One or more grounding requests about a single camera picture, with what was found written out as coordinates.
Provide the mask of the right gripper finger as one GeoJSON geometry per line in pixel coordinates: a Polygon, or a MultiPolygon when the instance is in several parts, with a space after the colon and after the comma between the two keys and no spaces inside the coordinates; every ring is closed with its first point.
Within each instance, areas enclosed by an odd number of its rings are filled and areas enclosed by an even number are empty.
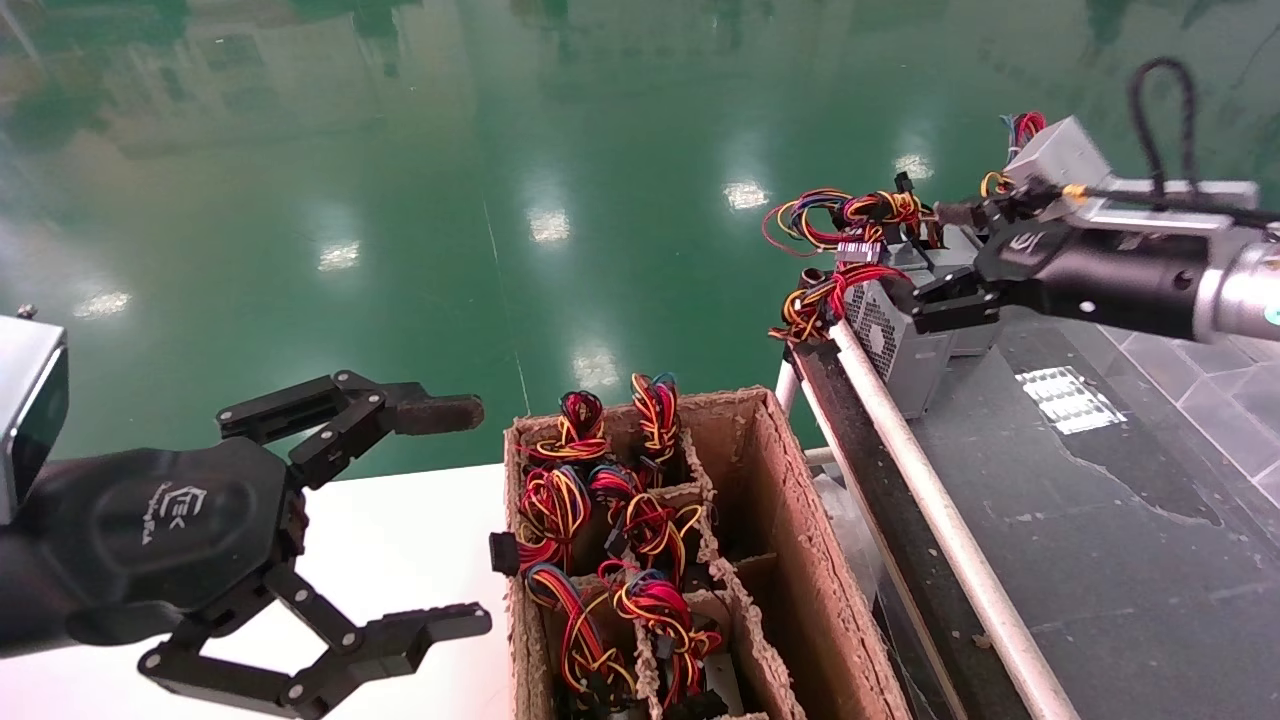
{"type": "Polygon", "coordinates": [[[1007,192],[982,195],[964,202],[937,202],[934,215],[943,225],[996,229],[1016,222],[1061,222],[1080,225],[1074,213],[1091,196],[1087,184],[1028,184],[1007,192]]]}
{"type": "Polygon", "coordinates": [[[995,325],[1006,306],[1037,309],[1043,283],[1034,277],[983,275],[960,266],[911,292],[909,318],[916,333],[932,334],[995,325]]]}

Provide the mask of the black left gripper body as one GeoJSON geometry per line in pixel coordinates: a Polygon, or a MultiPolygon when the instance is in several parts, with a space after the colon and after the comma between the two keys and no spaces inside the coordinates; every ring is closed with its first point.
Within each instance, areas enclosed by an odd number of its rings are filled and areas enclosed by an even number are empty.
{"type": "Polygon", "coordinates": [[[247,439],[56,462],[22,506],[22,607],[198,612],[305,548],[287,464],[247,439]]]}

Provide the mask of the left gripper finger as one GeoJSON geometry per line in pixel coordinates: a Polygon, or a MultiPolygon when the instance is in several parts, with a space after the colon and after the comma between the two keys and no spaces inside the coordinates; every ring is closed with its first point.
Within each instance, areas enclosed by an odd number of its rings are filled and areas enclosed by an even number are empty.
{"type": "Polygon", "coordinates": [[[241,582],[211,609],[184,618],[138,662],[163,689],[191,700],[289,719],[324,719],[361,685],[415,674],[440,642],[484,635],[492,616],[480,603],[385,615],[356,626],[288,564],[241,582]],[[283,603],[326,646],[294,674],[202,653],[273,602],[283,603]]]}
{"type": "Polygon", "coordinates": [[[288,454],[297,486],[317,489],[388,434],[436,436],[477,428],[476,395],[433,396],[417,382],[376,383],[352,370],[298,383],[223,409],[223,439],[257,445],[307,432],[288,454]]]}

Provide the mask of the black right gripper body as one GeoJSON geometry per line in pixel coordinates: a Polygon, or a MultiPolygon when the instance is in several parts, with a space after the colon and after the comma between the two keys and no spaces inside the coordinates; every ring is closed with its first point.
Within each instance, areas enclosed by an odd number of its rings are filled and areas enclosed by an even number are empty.
{"type": "Polygon", "coordinates": [[[996,231],[975,272],[1006,305],[1158,336],[1193,336],[1208,240],[1019,222],[996,231]]]}

